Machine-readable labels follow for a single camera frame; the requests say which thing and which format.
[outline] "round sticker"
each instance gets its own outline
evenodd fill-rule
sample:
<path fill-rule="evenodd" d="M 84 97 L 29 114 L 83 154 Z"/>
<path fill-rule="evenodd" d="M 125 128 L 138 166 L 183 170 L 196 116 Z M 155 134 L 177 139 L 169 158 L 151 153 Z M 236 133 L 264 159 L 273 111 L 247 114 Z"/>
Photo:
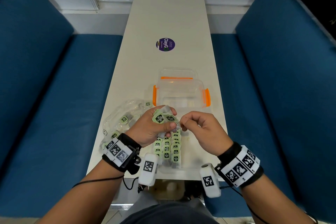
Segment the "round sticker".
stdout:
<path fill-rule="evenodd" d="M 156 42 L 156 48 L 163 52 L 169 52 L 175 47 L 175 42 L 170 38 L 161 38 Z"/>

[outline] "white sensor device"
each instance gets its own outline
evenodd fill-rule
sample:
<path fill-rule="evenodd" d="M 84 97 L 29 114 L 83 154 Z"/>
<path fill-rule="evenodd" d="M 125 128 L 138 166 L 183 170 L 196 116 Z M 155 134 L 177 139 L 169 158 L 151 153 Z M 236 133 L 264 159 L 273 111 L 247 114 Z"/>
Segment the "white sensor device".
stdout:
<path fill-rule="evenodd" d="M 160 158 L 156 154 L 146 153 L 145 157 L 140 157 L 141 162 L 136 164 L 140 166 L 139 184 L 153 186 L 155 183 L 156 172 L 158 171 Z"/>
<path fill-rule="evenodd" d="M 201 166 L 199 175 L 205 190 L 207 197 L 214 198 L 221 196 L 221 189 L 219 188 L 219 182 L 215 174 L 215 169 L 211 163 L 206 163 Z"/>

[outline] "tile floor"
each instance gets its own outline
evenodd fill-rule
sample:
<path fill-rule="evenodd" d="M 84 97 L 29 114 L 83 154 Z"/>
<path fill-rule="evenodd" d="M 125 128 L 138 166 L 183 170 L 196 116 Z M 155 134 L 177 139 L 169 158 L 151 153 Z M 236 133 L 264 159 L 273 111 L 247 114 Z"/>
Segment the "tile floor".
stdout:
<path fill-rule="evenodd" d="M 101 224 L 119 224 L 123 212 L 117 210 L 109 210 Z M 0 224 L 37 224 L 37 218 L 2 218 L 0 217 Z M 240 218 L 217 218 L 216 221 L 220 224 L 246 224 L 253 222 L 252 217 Z"/>

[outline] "blue seat cushion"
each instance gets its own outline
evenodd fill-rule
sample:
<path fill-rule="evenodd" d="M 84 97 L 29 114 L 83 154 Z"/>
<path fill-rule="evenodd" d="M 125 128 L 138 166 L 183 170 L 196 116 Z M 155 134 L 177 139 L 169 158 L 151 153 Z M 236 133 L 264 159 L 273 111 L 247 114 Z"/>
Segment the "blue seat cushion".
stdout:
<path fill-rule="evenodd" d="M 48 0 L 0 0 L 0 167 L 73 31 Z"/>
<path fill-rule="evenodd" d="M 296 0 L 255 0 L 236 31 L 302 205 L 336 222 L 336 46 Z"/>
<path fill-rule="evenodd" d="M 265 174 L 294 201 L 277 139 L 268 122 L 237 36 L 212 34 L 211 39 L 228 135 L 256 154 Z M 243 198 L 229 188 L 222 190 L 220 197 L 205 198 L 204 201 L 216 217 L 251 216 Z"/>
<path fill-rule="evenodd" d="M 0 216 L 42 217 L 85 175 L 122 36 L 75 35 L 0 183 Z"/>

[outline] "blue backrest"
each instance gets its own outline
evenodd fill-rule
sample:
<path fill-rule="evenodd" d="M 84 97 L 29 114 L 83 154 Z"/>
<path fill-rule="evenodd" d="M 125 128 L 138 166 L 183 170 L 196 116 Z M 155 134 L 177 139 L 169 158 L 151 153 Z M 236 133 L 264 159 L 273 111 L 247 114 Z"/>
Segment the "blue backrest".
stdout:
<path fill-rule="evenodd" d="M 0 166 L 72 33 L 48 0 L 0 0 Z"/>
<path fill-rule="evenodd" d="M 336 221 L 336 48 L 296 0 L 255 0 L 237 35 L 306 210 Z"/>

